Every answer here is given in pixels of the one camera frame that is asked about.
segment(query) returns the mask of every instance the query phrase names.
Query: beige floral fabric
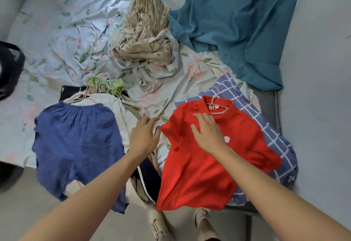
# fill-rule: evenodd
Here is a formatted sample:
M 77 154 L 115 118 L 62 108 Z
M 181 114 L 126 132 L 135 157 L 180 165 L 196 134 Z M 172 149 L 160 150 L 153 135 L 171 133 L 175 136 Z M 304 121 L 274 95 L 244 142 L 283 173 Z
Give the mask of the beige floral fabric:
M 167 35 L 168 12 L 169 7 L 161 0 L 133 0 L 121 29 L 112 35 L 112 51 L 125 60 L 169 65 L 172 42 Z

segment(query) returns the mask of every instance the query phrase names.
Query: left hand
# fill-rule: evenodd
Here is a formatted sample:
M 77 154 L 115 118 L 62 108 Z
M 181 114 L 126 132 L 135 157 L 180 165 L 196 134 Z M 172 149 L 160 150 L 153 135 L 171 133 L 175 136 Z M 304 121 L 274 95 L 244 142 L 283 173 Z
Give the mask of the left hand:
M 155 150 L 160 141 L 161 130 L 158 126 L 154 135 L 153 128 L 159 119 L 160 118 L 150 119 L 145 116 L 138 120 L 136 127 L 134 127 L 131 132 L 128 154 L 132 154 L 143 161 Z

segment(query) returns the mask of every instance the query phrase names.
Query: foot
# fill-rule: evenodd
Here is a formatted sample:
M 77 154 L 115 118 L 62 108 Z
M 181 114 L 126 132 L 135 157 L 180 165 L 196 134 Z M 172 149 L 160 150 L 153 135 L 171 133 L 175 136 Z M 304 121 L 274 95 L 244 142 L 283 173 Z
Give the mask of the foot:
M 155 208 L 149 208 L 148 218 L 155 240 L 158 239 L 161 233 L 170 236 L 161 212 L 157 211 Z
M 205 209 L 205 208 L 197 208 L 195 210 L 195 225 L 196 225 L 196 228 L 200 224 L 201 220 L 209 219 L 209 217 L 210 217 L 210 210 Z

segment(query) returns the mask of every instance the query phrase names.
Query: red shirt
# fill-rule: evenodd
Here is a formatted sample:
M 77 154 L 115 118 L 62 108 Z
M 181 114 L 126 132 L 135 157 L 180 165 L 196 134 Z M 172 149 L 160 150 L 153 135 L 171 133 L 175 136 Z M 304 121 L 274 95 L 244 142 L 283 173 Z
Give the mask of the red shirt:
M 161 126 L 168 137 L 171 149 L 166 158 L 157 210 L 174 210 L 182 206 L 221 210 L 237 188 L 236 182 L 211 155 L 200 148 L 190 125 L 198 129 L 195 113 L 208 113 L 212 97 L 180 105 L 169 122 Z M 225 113 L 212 115 L 223 135 L 229 137 L 227 145 L 238 155 L 261 169 L 270 172 L 278 168 L 282 159 L 265 143 L 259 125 L 247 114 L 238 110 L 232 100 L 215 98 L 214 104 L 228 107 Z M 211 112 L 220 112 L 219 107 Z

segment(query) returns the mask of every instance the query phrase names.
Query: bed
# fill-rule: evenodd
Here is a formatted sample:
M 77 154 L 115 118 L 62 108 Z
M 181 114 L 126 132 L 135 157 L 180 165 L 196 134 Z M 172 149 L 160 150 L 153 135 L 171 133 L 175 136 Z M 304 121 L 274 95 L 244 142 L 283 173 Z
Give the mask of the bed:
M 15 92 L 1 102 L 0 161 L 36 168 L 34 118 L 60 98 L 63 85 L 83 86 L 98 74 L 122 78 L 129 96 L 149 116 L 168 121 L 174 103 L 205 91 L 223 74 L 230 73 L 240 90 L 268 122 L 279 131 L 276 92 L 262 92 L 235 77 L 217 52 L 196 53 L 180 45 L 177 70 L 160 79 L 117 66 L 110 39 L 127 12 L 131 0 L 26 0 L 10 30 L 8 42 L 18 45 L 26 61 Z M 171 9 L 185 0 L 162 0 Z M 164 136 L 157 147 L 163 168 L 169 151 Z

